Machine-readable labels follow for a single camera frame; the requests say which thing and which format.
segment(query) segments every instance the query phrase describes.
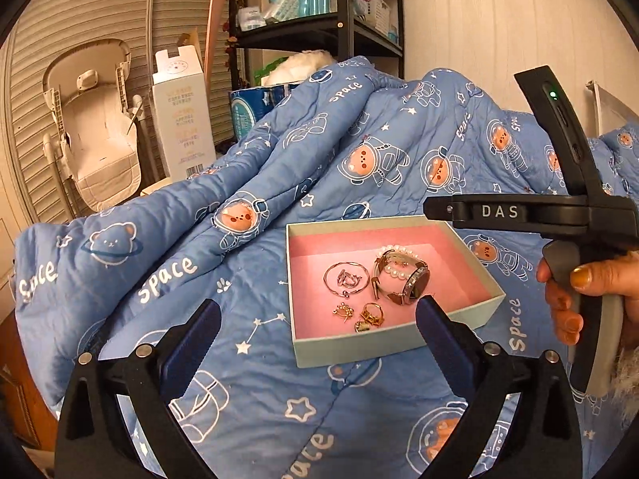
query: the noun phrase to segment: human hand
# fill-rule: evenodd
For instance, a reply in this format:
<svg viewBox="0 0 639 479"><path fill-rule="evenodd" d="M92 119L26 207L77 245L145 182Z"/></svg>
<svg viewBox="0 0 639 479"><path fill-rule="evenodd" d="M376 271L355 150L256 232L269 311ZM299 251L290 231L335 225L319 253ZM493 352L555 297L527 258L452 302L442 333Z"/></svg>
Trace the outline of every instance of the human hand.
<svg viewBox="0 0 639 479"><path fill-rule="evenodd" d="M570 309L570 293L552 278L545 259L539 262L537 281L546 284L546 302L550 306L557 338L567 345L576 344L583 329L583 317ZM622 344L632 348L639 345L639 253L629 252L618 259L579 266L572 271L570 284L583 295L624 296Z"/></svg>

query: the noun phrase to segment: wooden cabinet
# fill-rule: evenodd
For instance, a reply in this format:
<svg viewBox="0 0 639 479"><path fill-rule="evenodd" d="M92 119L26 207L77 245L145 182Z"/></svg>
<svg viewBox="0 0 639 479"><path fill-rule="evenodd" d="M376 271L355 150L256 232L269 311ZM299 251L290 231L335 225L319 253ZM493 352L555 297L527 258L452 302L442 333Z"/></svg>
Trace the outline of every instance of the wooden cabinet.
<svg viewBox="0 0 639 479"><path fill-rule="evenodd" d="M53 451L58 422L33 383L14 312L0 325L0 396L18 439L33 448Z"/></svg>

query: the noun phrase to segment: jewelry box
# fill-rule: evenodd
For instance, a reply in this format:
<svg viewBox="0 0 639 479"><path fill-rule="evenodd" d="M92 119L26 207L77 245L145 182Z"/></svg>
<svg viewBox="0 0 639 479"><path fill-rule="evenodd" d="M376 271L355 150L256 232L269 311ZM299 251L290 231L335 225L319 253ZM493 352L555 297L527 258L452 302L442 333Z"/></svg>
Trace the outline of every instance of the jewelry box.
<svg viewBox="0 0 639 479"><path fill-rule="evenodd" d="M402 256L388 257L389 249ZM450 318L472 329L485 325L505 297L455 231L424 216L289 224L286 257L300 368L423 346L415 325L414 291L405 301L397 300L414 281L411 275L427 271L421 296L432 295Z"/></svg>

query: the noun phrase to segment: blue package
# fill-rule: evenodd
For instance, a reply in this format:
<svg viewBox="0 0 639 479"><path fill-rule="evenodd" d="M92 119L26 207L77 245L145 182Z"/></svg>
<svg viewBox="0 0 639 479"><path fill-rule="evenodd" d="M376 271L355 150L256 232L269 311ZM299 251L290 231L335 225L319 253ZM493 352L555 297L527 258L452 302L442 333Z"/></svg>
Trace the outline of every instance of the blue package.
<svg viewBox="0 0 639 479"><path fill-rule="evenodd" d="M301 83L285 83L283 85L271 86L271 101L273 102L273 106L276 107L300 84Z"/></svg>
<svg viewBox="0 0 639 479"><path fill-rule="evenodd" d="M242 139L275 106L270 89L261 86L229 92L229 98L233 131L237 140Z"/></svg>

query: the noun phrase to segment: gripper handle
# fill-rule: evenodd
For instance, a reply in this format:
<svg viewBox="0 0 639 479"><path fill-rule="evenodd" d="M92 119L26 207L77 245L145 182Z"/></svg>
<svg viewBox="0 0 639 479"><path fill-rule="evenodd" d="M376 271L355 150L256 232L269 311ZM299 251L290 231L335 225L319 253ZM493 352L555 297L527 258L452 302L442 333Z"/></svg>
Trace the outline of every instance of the gripper handle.
<svg viewBox="0 0 639 479"><path fill-rule="evenodd" d="M621 338L624 299L618 295L585 296L572 288L571 272L594 260L583 247L570 241L552 241L542 252L555 281L571 294L571 309L583 317L579 341L568 350L571 386L586 395L605 396Z"/></svg>

